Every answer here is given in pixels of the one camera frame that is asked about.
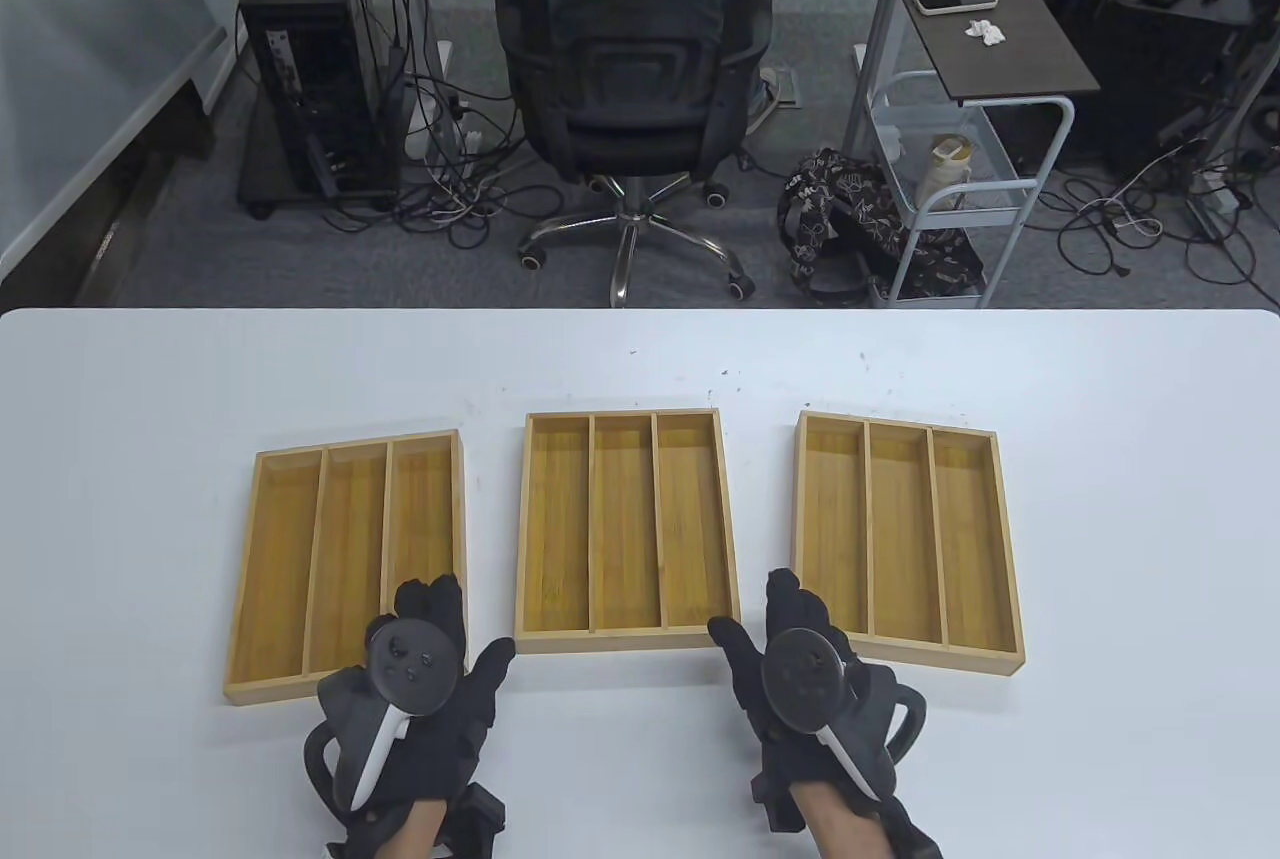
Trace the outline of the person's left hand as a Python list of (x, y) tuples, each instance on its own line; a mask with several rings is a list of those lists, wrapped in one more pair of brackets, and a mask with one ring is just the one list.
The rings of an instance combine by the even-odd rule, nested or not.
[(346, 827), (416, 801), (454, 801), (468, 786), (516, 654), (511, 638), (467, 662), (460, 580), (399, 585), (390, 613), (366, 629), (365, 661), (317, 685), (323, 721), (303, 767)]

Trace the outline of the person's right hand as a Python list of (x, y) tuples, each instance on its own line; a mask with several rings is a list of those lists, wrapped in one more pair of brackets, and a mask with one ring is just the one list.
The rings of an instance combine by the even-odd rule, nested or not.
[(922, 731), (925, 703), (893, 671), (867, 663), (836, 629), (828, 607), (787, 567), (765, 581), (765, 648), (735, 618), (710, 618), (733, 694), (762, 749), (756, 803), (782, 831), (797, 830), (795, 789), (833, 789), (854, 812), (877, 815), (895, 803), (896, 764)]

